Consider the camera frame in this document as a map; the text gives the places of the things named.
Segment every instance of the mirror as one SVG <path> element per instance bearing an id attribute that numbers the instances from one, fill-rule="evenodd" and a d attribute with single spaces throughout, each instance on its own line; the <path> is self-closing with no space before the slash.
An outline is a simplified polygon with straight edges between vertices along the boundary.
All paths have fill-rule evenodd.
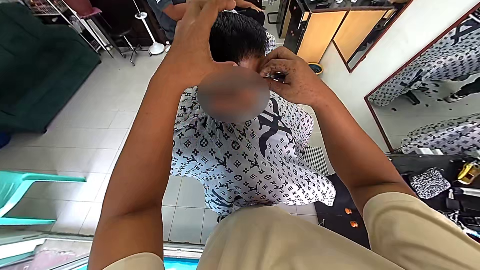
<path id="1" fill-rule="evenodd" d="M 480 150 L 480 12 L 464 18 L 366 97 L 390 150 Z"/>

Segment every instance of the white wall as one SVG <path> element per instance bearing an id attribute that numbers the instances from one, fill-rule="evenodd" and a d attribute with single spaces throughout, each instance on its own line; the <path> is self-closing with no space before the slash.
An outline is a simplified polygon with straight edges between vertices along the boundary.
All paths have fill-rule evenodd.
<path id="1" fill-rule="evenodd" d="M 413 0 L 353 73 L 348 73 L 331 43 L 320 63 L 320 77 L 355 120 L 382 148 L 388 148 L 363 99 L 422 48 L 472 9 L 478 0 Z"/>

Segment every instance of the monogram pattern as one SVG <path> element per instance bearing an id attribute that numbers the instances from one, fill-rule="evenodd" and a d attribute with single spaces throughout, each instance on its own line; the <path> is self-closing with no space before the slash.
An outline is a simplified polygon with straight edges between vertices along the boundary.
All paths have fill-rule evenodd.
<path id="1" fill-rule="evenodd" d="M 417 147 L 440 149 L 444 154 L 480 150 L 480 112 L 420 127 L 402 145 L 404 154 Z"/>
<path id="2" fill-rule="evenodd" d="M 422 83 L 480 71 L 480 12 L 477 10 L 412 63 L 373 92 L 369 101 L 385 106 Z"/>
<path id="3" fill-rule="evenodd" d="M 208 116 L 197 87 L 182 95 L 176 117 L 171 175 L 204 186 L 207 206 L 228 215 L 251 204 L 332 205 L 332 183 L 302 158 L 313 118 L 296 104 L 270 93 L 265 110 L 242 124 Z"/>

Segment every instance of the patterned barber cape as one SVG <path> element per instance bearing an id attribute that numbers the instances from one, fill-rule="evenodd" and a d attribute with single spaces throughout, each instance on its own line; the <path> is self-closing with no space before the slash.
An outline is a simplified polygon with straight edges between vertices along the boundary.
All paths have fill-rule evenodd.
<path id="1" fill-rule="evenodd" d="M 312 130 L 313 118 L 274 92 L 254 119 L 217 121 L 200 108 L 192 87 L 180 99 L 170 174 L 199 180 L 206 204 L 221 215 L 234 205 L 331 206 L 332 183 L 301 158 Z"/>

